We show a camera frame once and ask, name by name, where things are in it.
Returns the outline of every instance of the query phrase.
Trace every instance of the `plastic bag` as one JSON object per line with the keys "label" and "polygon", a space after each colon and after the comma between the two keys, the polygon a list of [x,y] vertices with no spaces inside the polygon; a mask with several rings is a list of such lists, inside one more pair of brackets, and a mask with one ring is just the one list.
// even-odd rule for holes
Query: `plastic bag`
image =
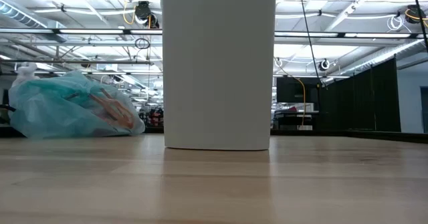
{"label": "plastic bag", "polygon": [[9,91],[11,125],[28,138],[140,134],[130,98],[80,72],[26,81]]}

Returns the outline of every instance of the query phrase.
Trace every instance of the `teal plastic bag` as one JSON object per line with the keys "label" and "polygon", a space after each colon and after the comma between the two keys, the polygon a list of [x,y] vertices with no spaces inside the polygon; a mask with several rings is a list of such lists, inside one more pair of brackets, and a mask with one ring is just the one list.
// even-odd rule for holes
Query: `teal plastic bag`
{"label": "teal plastic bag", "polygon": [[80,72],[29,80],[9,90],[11,126],[28,138],[135,135],[144,123],[130,98]]}

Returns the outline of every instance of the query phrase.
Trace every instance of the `white cylinder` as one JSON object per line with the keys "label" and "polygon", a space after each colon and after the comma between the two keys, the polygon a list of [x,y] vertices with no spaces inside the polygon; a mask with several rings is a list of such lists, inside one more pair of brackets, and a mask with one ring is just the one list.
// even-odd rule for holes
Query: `white cylinder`
{"label": "white cylinder", "polygon": [[269,148],[275,0],[163,0],[165,145]]}

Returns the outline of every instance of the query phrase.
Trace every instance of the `wooden surface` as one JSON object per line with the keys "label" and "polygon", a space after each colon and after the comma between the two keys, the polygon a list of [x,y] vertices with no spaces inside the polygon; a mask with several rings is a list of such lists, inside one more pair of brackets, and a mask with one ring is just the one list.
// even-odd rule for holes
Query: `wooden surface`
{"label": "wooden surface", "polygon": [[427,223],[428,145],[272,137],[269,151],[163,135],[0,139],[0,223]]}

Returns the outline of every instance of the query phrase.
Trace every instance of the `ceiling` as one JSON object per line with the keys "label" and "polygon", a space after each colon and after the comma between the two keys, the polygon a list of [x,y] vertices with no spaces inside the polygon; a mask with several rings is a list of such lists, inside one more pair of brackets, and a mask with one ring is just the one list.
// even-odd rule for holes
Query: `ceiling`
{"label": "ceiling", "polygon": [[[17,5],[25,8],[29,13],[36,17],[59,21],[67,28],[133,28],[141,29],[143,26],[134,22],[127,24],[122,14],[103,15],[104,20],[101,20],[90,9],[89,5],[97,12],[103,13],[106,11],[122,11],[125,8],[125,1],[129,0],[10,0]],[[162,11],[161,0],[131,0],[126,6],[130,10],[138,1],[150,1],[150,8],[157,16],[160,28],[162,27]],[[326,31],[331,27],[337,15],[349,7],[355,0],[328,0],[325,1],[320,8],[324,15],[318,16],[317,9],[307,9],[306,15],[308,20],[308,29],[310,31]],[[419,0],[421,8],[428,9],[428,0]],[[304,4],[311,3],[311,0],[304,0]],[[364,0],[355,7],[355,10],[349,17],[345,17],[339,21],[330,31],[335,32],[400,32],[420,33],[421,26],[419,24],[409,24],[404,21],[404,24],[395,30],[391,30],[387,22],[391,18],[380,19],[361,19],[367,17],[378,17],[386,15],[394,15],[399,11],[403,16],[407,6],[414,4],[415,0]],[[64,6],[66,12],[60,11],[61,6]],[[302,17],[302,3],[299,0],[277,0],[276,7],[276,31],[306,31],[306,24]],[[128,21],[132,19],[132,14],[125,15]],[[0,15],[0,27],[26,27],[17,21],[6,16]],[[45,39],[37,38],[30,35],[11,35],[15,39],[24,41],[25,43],[37,46],[38,49],[56,54],[56,45],[50,45]],[[121,71],[128,72],[152,72],[161,73],[163,69],[162,63],[162,36],[150,37],[153,47],[149,50],[142,50],[130,45],[134,42],[134,36],[124,35],[69,35],[68,41],[87,43],[115,43],[105,46],[80,46],[73,51],[71,45],[64,44],[59,48],[60,55],[63,55],[65,60],[87,59],[87,60],[127,60],[129,57],[135,60],[134,56],[138,54],[139,60],[147,60],[154,63],[152,66],[144,64],[128,64],[119,66]],[[313,39],[313,51],[316,61],[324,59],[334,63],[334,69],[326,74],[341,74],[340,68],[349,68],[359,59],[376,51],[382,50],[385,47],[394,47],[403,44],[404,40],[397,39]],[[46,57],[41,53],[28,50],[26,47],[11,43],[9,40],[0,38],[2,46],[0,54],[9,58],[40,58]],[[280,58],[285,71],[293,74],[314,74],[315,68],[312,62],[312,52],[308,45],[307,39],[296,38],[276,38],[274,57]],[[80,66],[64,66],[68,70],[82,69]],[[273,74],[280,73],[281,70],[274,66]],[[154,82],[159,82],[162,77],[149,79],[148,76],[133,76],[136,81],[146,83],[153,86]]]}

